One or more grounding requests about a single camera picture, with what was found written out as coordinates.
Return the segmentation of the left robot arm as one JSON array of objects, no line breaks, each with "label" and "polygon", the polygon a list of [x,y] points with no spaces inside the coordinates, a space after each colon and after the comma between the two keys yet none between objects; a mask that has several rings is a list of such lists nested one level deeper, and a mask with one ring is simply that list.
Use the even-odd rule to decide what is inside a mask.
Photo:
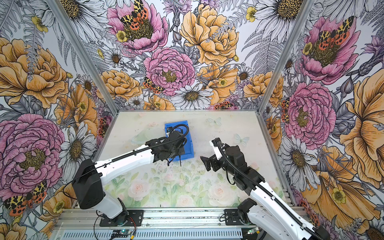
[{"label": "left robot arm", "polygon": [[188,133],[172,131],[167,137],[152,139],[139,148],[118,157],[81,163],[72,186],[80,209],[93,209],[102,214],[113,227],[123,226],[130,220],[130,214],[123,201],[112,197],[105,185],[113,179],[138,167],[157,161],[173,160],[185,153]]}]

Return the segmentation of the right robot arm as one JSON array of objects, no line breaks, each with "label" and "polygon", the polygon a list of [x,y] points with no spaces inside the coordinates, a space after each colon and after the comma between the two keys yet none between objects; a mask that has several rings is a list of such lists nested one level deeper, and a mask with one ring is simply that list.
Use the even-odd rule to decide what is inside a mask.
[{"label": "right robot arm", "polygon": [[324,227],[315,227],[285,203],[255,169],[248,166],[239,146],[223,144],[220,138],[210,141],[214,155],[201,157],[207,171],[220,169],[233,175],[235,185],[248,198],[238,206],[245,224],[262,228],[275,240],[328,240]]}]

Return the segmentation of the blue plastic bin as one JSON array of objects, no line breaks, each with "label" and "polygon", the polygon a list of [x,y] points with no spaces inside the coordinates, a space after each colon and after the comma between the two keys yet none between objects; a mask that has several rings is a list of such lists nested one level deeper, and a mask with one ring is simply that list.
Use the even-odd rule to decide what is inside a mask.
[{"label": "blue plastic bin", "polygon": [[176,137],[183,136],[186,132],[188,132],[183,137],[183,139],[176,142],[177,147],[180,146],[178,153],[176,154],[176,159],[179,160],[179,155],[181,155],[182,161],[192,159],[194,157],[194,146],[188,121],[179,121],[165,124],[165,133],[167,137],[169,137],[171,133],[173,134],[175,132],[179,132],[179,134],[176,134]]}]

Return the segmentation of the green circuit board right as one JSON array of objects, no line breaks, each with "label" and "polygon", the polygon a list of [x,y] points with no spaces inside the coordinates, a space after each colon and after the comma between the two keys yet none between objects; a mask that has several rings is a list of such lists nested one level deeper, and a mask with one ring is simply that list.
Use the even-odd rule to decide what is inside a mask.
[{"label": "green circuit board right", "polygon": [[260,233],[260,229],[258,227],[252,228],[247,231],[247,235],[258,235]]}]

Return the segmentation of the green circuit board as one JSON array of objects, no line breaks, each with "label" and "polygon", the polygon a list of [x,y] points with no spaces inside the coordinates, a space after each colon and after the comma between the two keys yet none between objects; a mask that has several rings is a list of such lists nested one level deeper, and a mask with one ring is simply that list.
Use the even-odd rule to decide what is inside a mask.
[{"label": "green circuit board", "polygon": [[260,233],[260,229],[258,227],[252,228],[247,231],[247,235],[258,235]]},{"label": "green circuit board", "polygon": [[133,239],[135,237],[136,230],[114,230],[111,235],[111,240],[117,239],[117,238],[123,238],[123,239]]}]

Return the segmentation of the green circuit board left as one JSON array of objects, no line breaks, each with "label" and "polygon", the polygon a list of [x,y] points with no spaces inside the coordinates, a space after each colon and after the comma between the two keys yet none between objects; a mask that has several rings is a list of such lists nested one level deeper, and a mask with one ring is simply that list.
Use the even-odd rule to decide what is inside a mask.
[{"label": "green circuit board left", "polygon": [[111,235],[111,240],[117,239],[117,238],[123,238],[123,239],[133,239],[135,237],[136,230],[114,230]]}]

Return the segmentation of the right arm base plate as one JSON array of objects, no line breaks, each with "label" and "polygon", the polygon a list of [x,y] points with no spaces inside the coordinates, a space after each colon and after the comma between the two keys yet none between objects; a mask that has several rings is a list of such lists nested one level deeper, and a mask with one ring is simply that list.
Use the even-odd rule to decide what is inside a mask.
[{"label": "right arm base plate", "polygon": [[246,214],[239,209],[224,209],[224,222],[226,226],[252,225]]}]

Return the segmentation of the aluminium front rail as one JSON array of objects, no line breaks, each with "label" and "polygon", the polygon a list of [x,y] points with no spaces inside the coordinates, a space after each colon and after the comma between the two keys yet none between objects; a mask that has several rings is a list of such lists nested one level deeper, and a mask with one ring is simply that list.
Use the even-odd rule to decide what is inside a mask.
[{"label": "aluminium front rail", "polygon": [[[136,230],[134,240],[275,240],[262,228],[226,226],[224,209],[144,208],[140,227],[100,227],[102,214],[94,210],[66,210],[59,217],[52,240],[110,240],[114,230]],[[258,235],[247,231],[258,227]]]}]

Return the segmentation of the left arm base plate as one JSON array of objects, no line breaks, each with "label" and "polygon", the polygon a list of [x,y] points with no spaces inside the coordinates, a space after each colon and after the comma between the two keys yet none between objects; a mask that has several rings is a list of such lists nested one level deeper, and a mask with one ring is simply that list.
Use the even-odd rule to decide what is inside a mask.
[{"label": "left arm base plate", "polygon": [[100,227],[140,227],[144,212],[144,210],[125,210],[113,219],[102,214]]}]

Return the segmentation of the right corner aluminium post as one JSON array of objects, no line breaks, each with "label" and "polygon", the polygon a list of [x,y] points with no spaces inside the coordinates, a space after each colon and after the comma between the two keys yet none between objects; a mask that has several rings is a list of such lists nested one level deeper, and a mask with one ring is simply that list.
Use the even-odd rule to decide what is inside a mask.
[{"label": "right corner aluminium post", "polygon": [[266,92],[264,93],[264,95],[262,97],[261,103],[259,104],[259,107],[257,110],[257,113],[259,115],[261,115],[262,112],[264,111],[264,109],[266,108],[266,105],[272,96],[273,90],[276,87],[276,85],[278,84],[279,78],[280,78],[281,73],[283,71],[283,68],[286,64],[286,61],[288,60],[290,53],[291,53],[294,45],[296,44],[296,42],[299,38],[299,34],[301,33],[301,31],[303,30],[303,28],[306,25],[306,21],[310,16],[310,12],[311,12],[314,4],[315,4],[315,1],[313,1],[313,0],[304,1],[302,4],[302,7],[301,7],[299,14],[298,14],[298,17],[297,17],[296,22],[294,24],[294,27],[293,27],[290,35],[287,38],[286,44],[283,48],[283,51],[280,55],[280,58],[277,62],[277,65],[273,71],[273,74],[271,76],[271,81],[266,88]]}]

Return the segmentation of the corner aluminium post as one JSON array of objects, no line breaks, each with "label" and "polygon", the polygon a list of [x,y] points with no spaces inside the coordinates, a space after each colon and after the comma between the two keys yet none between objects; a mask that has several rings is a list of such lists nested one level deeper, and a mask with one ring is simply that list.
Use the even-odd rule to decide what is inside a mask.
[{"label": "corner aluminium post", "polygon": [[297,17],[296,22],[294,24],[294,27],[293,27],[290,35],[287,38],[286,44],[283,48],[283,51],[280,55],[280,58],[277,62],[277,65],[273,71],[273,74],[271,76],[271,81],[266,88],[266,92],[264,93],[264,95],[262,97],[261,103],[259,104],[259,107],[257,110],[257,113],[259,115],[261,115],[262,112],[264,111],[264,109],[266,108],[266,105],[272,96],[273,90],[276,87],[276,85],[278,84],[279,78],[280,78],[281,73],[283,71],[283,68],[286,64],[286,61],[288,60],[290,53],[291,53],[294,45],[296,44],[296,42],[299,38],[299,34],[301,33],[301,31],[303,30],[303,28],[306,25],[306,21],[310,16],[310,12],[311,12],[314,4],[315,4],[315,1],[313,1],[313,0],[304,1],[302,4],[302,7],[301,7],[299,14],[298,14],[298,17]]},{"label": "corner aluminium post", "polygon": [[62,26],[63,32],[68,37],[68,40],[71,42],[71,44],[73,45],[82,63],[85,65],[85,68],[87,69],[89,75],[92,77],[96,86],[98,87],[98,90],[103,95],[106,104],[111,110],[112,115],[116,117],[119,114],[119,109],[117,108],[113,98],[109,94],[101,76],[99,75],[96,69],[96,66],[92,62],[91,57],[88,54],[85,46],[83,45],[81,38],[78,36],[78,33],[75,30],[75,27],[73,27],[72,23],[70,22],[70,19],[67,17],[66,12],[63,6],[61,5],[61,2],[48,1],[47,4],[51,9],[51,11],[53,12],[54,16],[57,18],[58,23]]}]

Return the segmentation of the left corner aluminium post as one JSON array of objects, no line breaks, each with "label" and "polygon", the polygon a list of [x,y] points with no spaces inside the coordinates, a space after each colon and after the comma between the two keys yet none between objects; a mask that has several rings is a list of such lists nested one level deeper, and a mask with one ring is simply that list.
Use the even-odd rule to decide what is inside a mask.
[{"label": "left corner aluminium post", "polygon": [[101,76],[99,75],[96,69],[96,66],[92,62],[91,57],[88,54],[85,46],[83,45],[81,38],[78,36],[78,33],[75,30],[75,27],[73,27],[72,23],[70,22],[70,19],[67,17],[66,12],[63,6],[61,5],[61,2],[48,1],[47,4],[51,9],[51,11],[53,12],[54,16],[57,18],[58,23],[62,26],[63,32],[68,37],[68,40],[71,42],[71,44],[73,45],[82,63],[85,65],[85,68],[87,69],[89,75],[92,77],[96,86],[98,87],[98,90],[103,95],[106,104],[111,110],[112,115],[116,117],[119,114],[119,109],[117,108],[113,98],[109,94]]}]

